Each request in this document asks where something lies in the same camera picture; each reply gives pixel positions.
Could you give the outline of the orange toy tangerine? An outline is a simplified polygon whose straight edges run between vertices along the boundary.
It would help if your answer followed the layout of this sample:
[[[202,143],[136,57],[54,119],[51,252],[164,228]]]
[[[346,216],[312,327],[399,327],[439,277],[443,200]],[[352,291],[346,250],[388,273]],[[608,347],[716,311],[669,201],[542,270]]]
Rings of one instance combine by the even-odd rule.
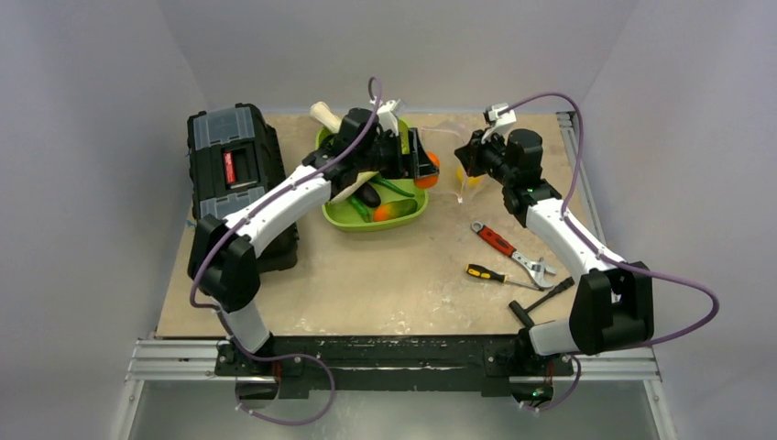
[[[422,177],[418,177],[413,180],[414,186],[422,190],[431,189],[439,181],[439,173],[440,173],[439,158],[433,152],[428,152],[427,157],[431,161],[431,164],[433,165],[433,169],[429,173],[423,175]]]

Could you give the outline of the yellow toy pear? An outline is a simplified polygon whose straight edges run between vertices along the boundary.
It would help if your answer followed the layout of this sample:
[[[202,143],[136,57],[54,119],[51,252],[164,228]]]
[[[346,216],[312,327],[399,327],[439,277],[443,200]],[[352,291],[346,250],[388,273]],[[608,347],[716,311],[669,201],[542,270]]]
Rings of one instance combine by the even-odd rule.
[[[456,177],[459,183],[462,185],[463,188],[468,189],[474,189],[479,187],[482,184],[482,181],[484,180],[484,176],[469,176],[465,173],[465,169],[462,167],[459,167],[456,170]]]

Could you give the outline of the clear zip top bag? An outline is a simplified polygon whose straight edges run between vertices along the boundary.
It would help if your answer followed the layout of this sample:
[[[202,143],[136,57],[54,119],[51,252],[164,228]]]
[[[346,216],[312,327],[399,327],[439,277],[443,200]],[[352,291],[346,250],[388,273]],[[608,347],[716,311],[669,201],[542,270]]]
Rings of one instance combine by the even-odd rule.
[[[463,188],[456,177],[456,170],[462,167],[454,151],[465,145],[471,136],[471,129],[461,123],[445,121],[432,126],[420,126],[421,142],[427,152],[433,152],[440,161],[439,181],[427,191],[459,205],[474,205],[482,202],[497,189],[497,184],[487,175],[482,184],[474,189]]]

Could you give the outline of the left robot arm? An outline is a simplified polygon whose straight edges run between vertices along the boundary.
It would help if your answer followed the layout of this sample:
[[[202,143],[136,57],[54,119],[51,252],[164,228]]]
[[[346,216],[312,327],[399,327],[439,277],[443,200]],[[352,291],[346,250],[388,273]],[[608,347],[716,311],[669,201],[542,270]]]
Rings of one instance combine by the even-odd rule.
[[[253,300],[260,288],[257,256],[312,209],[360,187],[361,173],[390,180],[423,180],[439,174],[437,158],[413,142],[382,107],[351,109],[328,124],[332,139],[310,153],[285,181],[224,219],[199,219],[192,244],[192,291],[213,299],[211,309],[239,348],[237,362],[249,374],[270,369],[272,338]]]

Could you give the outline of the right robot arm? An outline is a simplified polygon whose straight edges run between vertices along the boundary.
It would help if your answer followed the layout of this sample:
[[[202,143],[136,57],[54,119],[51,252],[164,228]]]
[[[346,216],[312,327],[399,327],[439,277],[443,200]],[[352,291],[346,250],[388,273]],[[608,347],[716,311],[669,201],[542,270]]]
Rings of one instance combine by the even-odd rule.
[[[623,269],[623,258],[607,249],[564,208],[562,195],[542,177],[542,137],[515,129],[483,141],[482,131],[454,152],[467,175],[488,175],[502,186],[507,211],[540,238],[575,280],[568,317],[519,332],[517,366],[535,373],[551,356],[595,355],[633,347],[654,332],[652,282],[646,266]]]

